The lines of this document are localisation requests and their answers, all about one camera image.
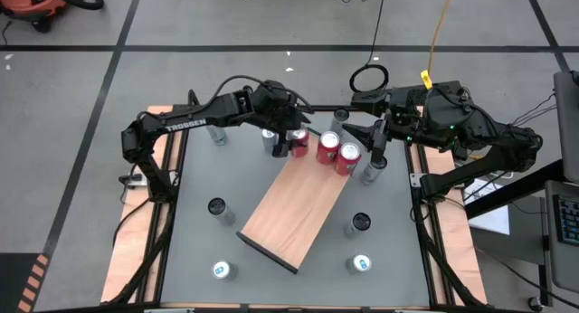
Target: wooden table frame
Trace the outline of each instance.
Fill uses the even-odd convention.
[[[333,111],[338,106],[314,107],[317,111]],[[148,108],[151,113],[170,111],[171,106],[152,106]],[[154,158],[165,169],[177,170],[181,174],[183,160],[185,158],[187,132],[177,132],[173,137],[163,136],[155,144]],[[417,147],[416,145],[406,149],[409,171],[414,173],[430,172],[443,174],[454,169],[454,162],[450,152],[439,153],[437,149]],[[459,190],[451,190],[447,197],[462,204]],[[138,188],[128,190],[126,205],[122,216],[128,214],[137,204],[147,198],[147,190]],[[111,255],[109,272],[105,281],[101,301],[112,299],[124,287],[138,265],[142,262],[147,249],[154,242],[162,230],[167,213],[168,204],[147,204],[138,213],[131,217],[119,232],[119,236]],[[438,242],[438,246],[445,255],[447,262],[459,276],[462,283],[481,302],[486,302],[486,295],[480,276],[479,265],[474,251],[470,227],[463,208],[451,202],[439,203],[431,220],[424,222],[431,237]],[[163,275],[166,265],[167,251],[163,251],[157,257],[148,273],[147,281],[141,284],[139,291],[133,295],[130,302],[160,302],[160,293],[163,283]],[[429,296],[431,307],[435,305],[461,305],[458,298],[450,291],[448,283],[442,277],[441,272],[432,256],[422,251],[422,260],[425,267],[427,283],[429,283]],[[297,308],[288,305],[260,305],[251,304],[223,304],[223,303],[159,303],[163,308]],[[355,307],[312,307],[300,306],[299,308],[314,309],[361,309]],[[395,309],[395,308],[370,308],[370,309]],[[424,307],[407,307],[405,309],[429,309]]]

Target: metal can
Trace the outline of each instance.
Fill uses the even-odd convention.
[[[344,235],[348,238],[354,238],[362,232],[370,229],[370,216],[365,213],[356,213],[352,220],[344,228]]]
[[[207,205],[212,214],[223,226],[231,226],[235,223],[235,213],[229,208],[222,198],[213,198]]]
[[[347,109],[339,108],[334,110],[334,117],[332,118],[332,124],[329,127],[330,131],[336,132],[340,137],[344,134],[342,129],[342,124],[347,123],[350,118],[350,112]]]
[[[322,133],[318,141],[318,162],[324,165],[334,163],[336,160],[337,150],[340,147],[340,137],[336,132],[327,131]]]
[[[307,128],[301,128],[291,133],[291,154],[295,158],[300,158],[308,153],[309,131]]]
[[[358,253],[346,261],[346,269],[352,274],[368,272],[370,268],[372,268],[372,260],[364,253]]]
[[[233,280],[237,276],[237,266],[225,260],[214,263],[212,274],[217,280]]]
[[[364,168],[364,173],[360,176],[360,181],[362,181],[364,185],[371,185],[378,176],[384,172],[387,164],[388,161],[385,157],[382,157],[377,163],[370,160],[368,165]]]
[[[214,127],[214,126],[207,126],[207,131],[211,136],[211,139],[214,140],[215,145],[222,146],[229,141],[227,138],[227,134],[225,133],[224,128]]]
[[[337,153],[336,173],[340,175],[352,175],[359,161],[360,148],[354,143],[345,143]]]
[[[278,134],[271,132],[268,129],[261,131],[261,141],[263,141],[263,149],[268,155],[273,154],[273,148],[278,144]]]

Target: red shop vacuum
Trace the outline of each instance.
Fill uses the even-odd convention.
[[[66,5],[75,5],[86,10],[99,10],[102,0],[0,0],[0,13],[11,19],[22,20],[33,25],[36,31],[47,33],[51,30],[51,20],[61,14]]]

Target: red soda can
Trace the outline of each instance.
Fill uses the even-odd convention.
[[[360,148],[354,143],[345,143],[337,154],[336,173],[352,175],[358,161],[360,161]]]
[[[318,162],[324,165],[332,164],[336,160],[337,150],[340,148],[340,137],[336,132],[322,133],[318,142]]]
[[[309,131],[307,128],[301,128],[291,132],[291,154],[295,158],[300,158],[308,153]]]

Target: concrete floor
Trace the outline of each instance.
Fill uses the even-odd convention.
[[[312,104],[347,104],[349,76],[368,52],[332,45],[369,45],[380,5],[380,0],[105,1],[99,12],[70,8],[47,34],[14,23],[6,32],[11,46],[0,48],[5,140],[0,252],[42,252],[57,210],[68,209],[37,310],[100,301],[121,212],[117,176],[129,169],[119,132],[134,115],[149,105],[183,103],[190,88],[203,102],[234,74],[282,81]],[[558,44],[578,46],[576,0],[537,1]],[[421,83],[428,61],[424,46],[442,3],[385,0],[376,40],[383,52],[375,53],[375,62],[388,68],[390,86]],[[0,27],[6,20],[0,17]],[[438,44],[464,47],[437,52],[432,78],[459,80],[502,122],[552,92],[560,63],[551,51],[573,50],[548,48],[554,45],[529,0],[452,0]],[[563,55],[570,68],[579,68],[579,54]],[[370,72],[360,79],[362,88],[379,83]],[[556,114],[528,126],[545,140],[532,170],[558,159]],[[535,266],[508,262],[536,279]],[[527,309],[534,289],[494,261],[479,256],[479,264],[491,304]],[[558,302],[553,310],[571,311]]]

